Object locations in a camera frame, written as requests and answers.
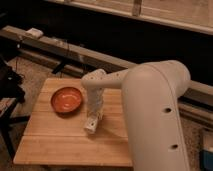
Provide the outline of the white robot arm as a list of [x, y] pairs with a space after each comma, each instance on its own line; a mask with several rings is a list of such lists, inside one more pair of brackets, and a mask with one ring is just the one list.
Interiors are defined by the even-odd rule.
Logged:
[[179, 61], [148, 62], [111, 74], [97, 69], [81, 79], [87, 91], [85, 129], [96, 131], [103, 91], [119, 89], [134, 171], [190, 171], [178, 98], [190, 73]]

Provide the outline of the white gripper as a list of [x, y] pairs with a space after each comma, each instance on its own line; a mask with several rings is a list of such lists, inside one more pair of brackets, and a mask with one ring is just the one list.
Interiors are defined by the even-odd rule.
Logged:
[[103, 92], [102, 88], [87, 90], [87, 116], [102, 118]]

